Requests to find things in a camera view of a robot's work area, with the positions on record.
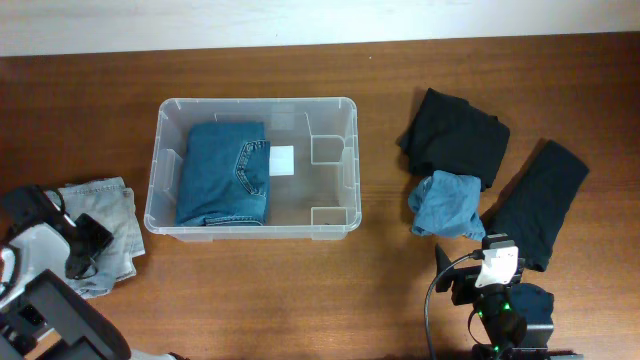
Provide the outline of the light grey jeans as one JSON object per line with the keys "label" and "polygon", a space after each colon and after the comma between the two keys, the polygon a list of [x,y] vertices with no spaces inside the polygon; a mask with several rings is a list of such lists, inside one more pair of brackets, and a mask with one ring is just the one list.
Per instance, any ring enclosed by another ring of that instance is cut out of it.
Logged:
{"label": "light grey jeans", "polygon": [[47,196],[64,204],[72,219],[86,213],[109,230],[114,240],[96,259],[97,273],[81,280],[66,281],[85,299],[109,294],[114,285],[137,274],[135,257],[145,253],[142,233],[135,216],[134,191],[120,177],[67,185]]}

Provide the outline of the dark green garment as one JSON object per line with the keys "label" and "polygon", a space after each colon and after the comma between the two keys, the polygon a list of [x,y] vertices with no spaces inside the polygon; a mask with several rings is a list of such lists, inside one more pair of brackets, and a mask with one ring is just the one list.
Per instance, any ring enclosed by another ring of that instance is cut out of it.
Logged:
{"label": "dark green garment", "polygon": [[544,272],[587,165],[559,143],[544,143],[501,207],[488,219],[489,235],[506,234],[525,267]]}

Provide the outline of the clear plastic storage bin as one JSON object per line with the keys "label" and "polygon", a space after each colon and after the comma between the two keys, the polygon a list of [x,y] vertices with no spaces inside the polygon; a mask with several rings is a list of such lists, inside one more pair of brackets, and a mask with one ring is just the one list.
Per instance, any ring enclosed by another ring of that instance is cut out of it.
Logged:
{"label": "clear plastic storage bin", "polygon": [[[183,242],[345,238],[362,220],[357,117],[348,97],[165,100],[158,109],[145,227]],[[266,225],[175,224],[188,134],[207,122],[261,122],[272,146],[294,147],[295,174],[270,177]]]}

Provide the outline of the dark blue jeans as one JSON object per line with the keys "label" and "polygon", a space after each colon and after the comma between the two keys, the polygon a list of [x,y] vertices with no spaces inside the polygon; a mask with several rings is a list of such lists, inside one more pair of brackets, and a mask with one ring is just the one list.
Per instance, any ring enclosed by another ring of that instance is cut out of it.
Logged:
{"label": "dark blue jeans", "polygon": [[192,127],[175,224],[264,225],[269,211],[270,147],[260,122],[208,122]]}

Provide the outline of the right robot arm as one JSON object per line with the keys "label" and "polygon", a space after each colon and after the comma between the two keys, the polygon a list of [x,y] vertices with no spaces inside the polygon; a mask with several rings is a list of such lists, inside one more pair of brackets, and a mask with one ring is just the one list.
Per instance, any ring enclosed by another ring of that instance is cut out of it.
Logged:
{"label": "right robot arm", "polygon": [[455,306],[470,305],[469,320],[477,317],[488,336],[488,341],[474,341],[471,357],[480,360],[495,359],[582,359],[582,354],[571,350],[551,350],[548,342],[554,332],[552,313],[554,295],[541,287],[522,283],[515,275],[507,285],[489,285],[477,288],[478,266],[454,268],[439,265],[435,290],[452,292]]}

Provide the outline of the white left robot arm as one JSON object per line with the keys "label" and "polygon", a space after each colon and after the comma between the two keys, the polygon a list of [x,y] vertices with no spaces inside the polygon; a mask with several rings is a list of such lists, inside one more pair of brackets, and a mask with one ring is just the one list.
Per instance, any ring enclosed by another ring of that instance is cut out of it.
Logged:
{"label": "white left robot arm", "polygon": [[175,242],[141,230],[133,191],[1,196],[1,355],[56,331],[55,355],[125,359],[347,359],[429,354],[424,297],[434,243],[388,211],[339,242]]}

